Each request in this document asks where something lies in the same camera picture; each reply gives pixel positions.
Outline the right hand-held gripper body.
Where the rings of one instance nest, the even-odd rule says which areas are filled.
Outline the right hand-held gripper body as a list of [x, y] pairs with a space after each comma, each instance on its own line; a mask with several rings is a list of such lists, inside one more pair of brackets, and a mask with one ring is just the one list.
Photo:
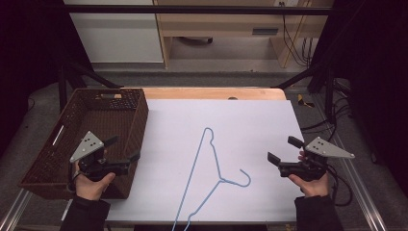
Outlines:
[[319, 180], [327, 171], [328, 158], [354, 159], [355, 155], [324, 139], [317, 137], [302, 147], [304, 151], [303, 160], [297, 163], [281, 162], [278, 166], [281, 177], [289, 177], [295, 174], [304, 181]]

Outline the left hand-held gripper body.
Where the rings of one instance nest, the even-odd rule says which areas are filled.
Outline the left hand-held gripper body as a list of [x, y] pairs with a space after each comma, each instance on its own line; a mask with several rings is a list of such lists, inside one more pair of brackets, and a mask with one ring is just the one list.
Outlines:
[[104, 147], [103, 141], [91, 131], [87, 131], [70, 157], [69, 162], [72, 164], [77, 163], [79, 172], [94, 182], [100, 181], [110, 172], [116, 176], [127, 175], [131, 162], [129, 160], [109, 161], [105, 157], [107, 148]]

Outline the person's right hand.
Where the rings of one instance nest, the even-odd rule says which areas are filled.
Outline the person's right hand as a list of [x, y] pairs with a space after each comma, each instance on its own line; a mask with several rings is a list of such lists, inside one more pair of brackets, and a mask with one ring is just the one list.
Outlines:
[[295, 174], [291, 174], [289, 179], [301, 189], [306, 197], [329, 195], [329, 178], [327, 173], [324, 173], [319, 180], [310, 182], [304, 181]]

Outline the person's left hand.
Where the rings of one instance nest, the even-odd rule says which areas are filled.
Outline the person's left hand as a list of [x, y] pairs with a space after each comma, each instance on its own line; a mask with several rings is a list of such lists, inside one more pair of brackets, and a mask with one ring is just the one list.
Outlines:
[[74, 180], [76, 195], [87, 200], [98, 201], [114, 179], [115, 174], [112, 172], [97, 182], [91, 181], [84, 174], [79, 173]]

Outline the brown woven basket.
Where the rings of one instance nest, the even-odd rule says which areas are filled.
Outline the brown woven basket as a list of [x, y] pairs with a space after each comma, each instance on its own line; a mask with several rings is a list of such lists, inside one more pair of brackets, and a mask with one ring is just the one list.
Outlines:
[[107, 147], [109, 162], [134, 159], [141, 150], [148, 106], [141, 89], [77, 89], [19, 186], [44, 199], [70, 199], [69, 158], [86, 132]]

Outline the yellow and black tape piece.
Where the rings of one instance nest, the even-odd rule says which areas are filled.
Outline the yellow and black tape piece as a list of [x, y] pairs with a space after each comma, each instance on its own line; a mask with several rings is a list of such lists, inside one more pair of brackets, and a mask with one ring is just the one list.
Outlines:
[[297, 103], [299, 106], [305, 106], [308, 108], [315, 108], [315, 104], [314, 103], [308, 103], [304, 101], [304, 98], [302, 96], [302, 94], [298, 94], [297, 95]]

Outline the white table mat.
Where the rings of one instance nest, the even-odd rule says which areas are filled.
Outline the white table mat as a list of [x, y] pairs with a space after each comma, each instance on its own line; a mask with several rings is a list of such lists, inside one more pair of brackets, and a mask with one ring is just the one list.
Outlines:
[[[144, 140], [130, 196], [115, 200], [110, 221], [173, 223], [197, 146], [205, 127], [215, 132], [222, 176], [247, 188], [221, 184], [191, 223], [268, 223], [293, 221], [299, 189], [268, 161], [297, 159], [289, 136], [301, 135], [288, 100], [151, 99]], [[217, 182], [217, 167], [207, 134], [178, 223]]]

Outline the black metal stand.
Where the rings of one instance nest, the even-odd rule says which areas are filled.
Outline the black metal stand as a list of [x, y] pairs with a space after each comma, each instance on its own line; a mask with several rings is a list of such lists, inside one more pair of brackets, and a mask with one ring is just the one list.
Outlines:
[[306, 77], [311, 77], [311, 80], [307, 86], [307, 90], [310, 93], [318, 93], [322, 88], [324, 91], [324, 115], [330, 123], [335, 122], [334, 114], [334, 103], [333, 103], [333, 93], [334, 93], [334, 71], [329, 64], [324, 62], [319, 62], [312, 65], [306, 70], [296, 74], [294, 77], [287, 81], [284, 81], [277, 86], [275, 89], [284, 90], [293, 84], [305, 79]]
[[65, 63], [62, 64], [58, 71], [58, 87], [59, 87], [59, 99], [60, 99], [60, 112], [63, 111], [68, 101], [67, 85], [70, 85], [74, 90], [85, 88], [87, 84], [83, 80], [83, 76], [88, 76], [92, 80], [100, 83], [102, 86], [109, 89], [120, 89], [120, 85], [117, 85], [102, 76], [96, 74], [93, 70], [90, 70], [77, 63]]

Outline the black curtain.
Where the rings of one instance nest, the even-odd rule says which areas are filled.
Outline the black curtain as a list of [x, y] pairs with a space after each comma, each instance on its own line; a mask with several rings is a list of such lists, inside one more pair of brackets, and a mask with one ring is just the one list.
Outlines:
[[0, 0], [0, 157], [36, 90], [58, 81], [61, 67], [91, 70], [64, 0]]
[[408, 194], [408, 0], [334, 0], [316, 62], [350, 20], [331, 67], [349, 81], [352, 108], [376, 157]]

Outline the white cabinet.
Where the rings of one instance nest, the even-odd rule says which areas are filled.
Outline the white cabinet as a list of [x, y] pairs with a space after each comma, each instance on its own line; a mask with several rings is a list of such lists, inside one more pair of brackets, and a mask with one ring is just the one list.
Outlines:
[[93, 64], [164, 61], [154, 13], [72, 13], [70, 17]]

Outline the light wooden desk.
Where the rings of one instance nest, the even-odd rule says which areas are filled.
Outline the light wooden desk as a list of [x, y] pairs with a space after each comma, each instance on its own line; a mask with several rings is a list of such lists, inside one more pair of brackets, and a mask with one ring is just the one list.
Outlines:
[[[156, 6], [237, 6], [330, 8], [334, 0], [153, 0]], [[271, 41], [281, 67], [294, 60], [300, 38], [318, 39], [325, 15], [189, 14], [159, 13], [161, 35], [165, 38], [264, 37]]]

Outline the aluminium rail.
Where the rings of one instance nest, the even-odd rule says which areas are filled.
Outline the aluminium rail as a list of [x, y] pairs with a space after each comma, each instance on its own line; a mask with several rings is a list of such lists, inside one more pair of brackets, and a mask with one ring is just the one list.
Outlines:
[[13, 205], [6, 215], [0, 220], [0, 231], [14, 231], [28, 203], [30, 202], [32, 195], [33, 194], [31, 192], [24, 189], [19, 191]]
[[[333, 128], [327, 125], [329, 130], [329, 137], [332, 143], [336, 144], [344, 150], [350, 151], [350, 148], [344, 146], [344, 140], [341, 138], [339, 130], [341, 128], [340, 119], [342, 116], [350, 114], [350, 107], [346, 103], [346, 99], [341, 98], [339, 101], [334, 102], [334, 114], [335, 122]], [[361, 174], [358, 172], [356, 159], [340, 159], [340, 165], [344, 171], [344, 177], [347, 179], [347, 183], [353, 193], [353, 198], [358, 202], [360, 209], [370, 227], [370, 231], [387, 231], [387, 227], [383, 218], [377, 210], [374, 201], [366, 187]]]

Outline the black horizontal frame bar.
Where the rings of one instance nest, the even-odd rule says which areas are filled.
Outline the black horizontal frame bar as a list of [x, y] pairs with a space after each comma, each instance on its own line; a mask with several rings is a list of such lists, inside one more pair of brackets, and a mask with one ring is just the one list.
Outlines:
[[332, 8], [233, 7], [233, 6], [147, 6], [147, 5], [64, 5], [69, 13], [189, 13], [189, 14], [271, 14], [330, 15]]

